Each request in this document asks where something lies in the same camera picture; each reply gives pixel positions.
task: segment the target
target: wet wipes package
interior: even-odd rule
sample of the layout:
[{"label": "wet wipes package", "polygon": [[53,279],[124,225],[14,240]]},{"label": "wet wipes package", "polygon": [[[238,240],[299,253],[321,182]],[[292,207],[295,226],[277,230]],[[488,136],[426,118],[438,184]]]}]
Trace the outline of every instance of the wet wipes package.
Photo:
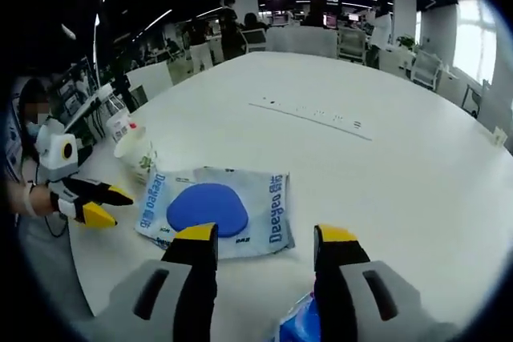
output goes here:
[{"label": "wet wipes package", "polygon": [[293,248],[288,174],[202,167],[151,171],[135,230],[162,248],[178,231],[217,223],[220,259]]}]

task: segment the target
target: potted plant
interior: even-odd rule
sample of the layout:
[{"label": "potted plant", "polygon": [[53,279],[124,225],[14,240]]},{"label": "potted plant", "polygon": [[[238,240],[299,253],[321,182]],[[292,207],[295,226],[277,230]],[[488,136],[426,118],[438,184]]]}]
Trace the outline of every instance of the potted plant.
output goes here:
[{"label": "potted plant", "polygon": [[409,35],[400,36],[397,38],[397,41],[399,42],[399,46],[403,46],[410,51],[413,50],[415,45],[415,39]]}]

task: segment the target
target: window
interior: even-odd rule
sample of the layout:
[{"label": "window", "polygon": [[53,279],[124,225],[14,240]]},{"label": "window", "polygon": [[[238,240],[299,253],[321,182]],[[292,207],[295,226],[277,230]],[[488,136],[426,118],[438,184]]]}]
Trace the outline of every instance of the window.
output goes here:
[{"label": "window", "polygon": [[415,22],[415,42],[420,42],[420,26],[422,22],[422,13],[419,11],[417,13],[417,21]]},{"label": "window", "polygon": [[495,21],[484,0],[458,0],[458,29],[453,66],[482,83],[494,76]]}]

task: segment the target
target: white round table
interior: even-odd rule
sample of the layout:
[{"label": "white round table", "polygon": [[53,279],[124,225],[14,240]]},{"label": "white round table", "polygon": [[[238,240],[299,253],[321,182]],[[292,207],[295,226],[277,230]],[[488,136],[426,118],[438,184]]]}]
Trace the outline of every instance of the white round table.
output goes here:
[{"label": "white round table", "polygon": [[[351,116],[372,140],[250,106],[271,100]],[[289,171],[296,248],[221,260],[213,341],[262,341],[313,287],[313,226],[356,234],[422,295],[438,320],[464,327],[491,294],[513,234],[513,158],[438,95],[356,64],[253,53],[165,91],[134,113],[165,168],[203,165]],[[131,189],[100,143],[83,174]],[[112,229],[70,225],[83,292],[94,314],[111,289],[163,255],[133,230],[135,207],[110,209]]]}]

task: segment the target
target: blue lid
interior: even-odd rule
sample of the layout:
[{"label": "blue lid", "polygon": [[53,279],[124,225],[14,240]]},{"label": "blue lid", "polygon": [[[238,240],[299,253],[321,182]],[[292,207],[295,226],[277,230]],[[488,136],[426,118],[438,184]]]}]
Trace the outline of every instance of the blue lid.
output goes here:
[{"label": "blue lid", "polygon": [[232,188],[218,183],[201,183],[186,188],[171,202],[167,219],[175,231],[217,223],[218,236],[228,238],[245,229],[248,212]]}]

